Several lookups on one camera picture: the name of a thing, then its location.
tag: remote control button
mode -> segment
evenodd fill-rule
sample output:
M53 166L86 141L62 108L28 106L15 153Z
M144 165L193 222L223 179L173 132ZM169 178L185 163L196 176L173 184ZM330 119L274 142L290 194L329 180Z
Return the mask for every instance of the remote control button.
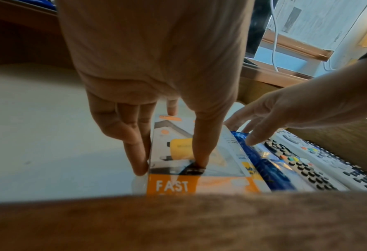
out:
M324 190L324 187L320 186L319 184L317 184L316 187L318 190L322 190L322 191Z

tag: remote control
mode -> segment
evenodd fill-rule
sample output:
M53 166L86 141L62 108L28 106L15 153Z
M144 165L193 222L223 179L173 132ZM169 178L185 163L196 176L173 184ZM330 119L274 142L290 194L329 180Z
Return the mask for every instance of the remote control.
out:
M316 165L307 159L295 155L281 143L274 140L265 141L266 148L283 160L290 168L297 172L313 188L318 191L349 191L349 189L340 182L334 180L331 176L322 172Z
M367 172L345 162L327 150L312 145L286 130L278 130L272 137L276 143L287 146L300 158L308 159L322 172L345 185L351 190L367 191Z

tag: yellow product image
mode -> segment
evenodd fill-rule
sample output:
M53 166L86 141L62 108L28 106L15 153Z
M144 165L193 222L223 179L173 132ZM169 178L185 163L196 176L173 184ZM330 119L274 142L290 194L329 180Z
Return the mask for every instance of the yellow product image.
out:
M194 160L192 151L192 138L172 139L167 143L170 147L171 156L166 156L165 160ZM217 149L214 149L210 155L210 164L226 166L226 161Z

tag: hand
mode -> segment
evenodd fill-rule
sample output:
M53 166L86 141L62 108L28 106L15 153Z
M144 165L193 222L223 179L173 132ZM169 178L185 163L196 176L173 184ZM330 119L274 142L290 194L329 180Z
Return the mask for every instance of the hand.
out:
M367 59L342 70L267 93L235 112L224 124L243 132L248 145L267 140L278 128L334 126L367 118Z
M193 153L205 167L236 100L253 0L60 0L58 15L90 112L124 142L137 175L148 170L159 98L196 113Z

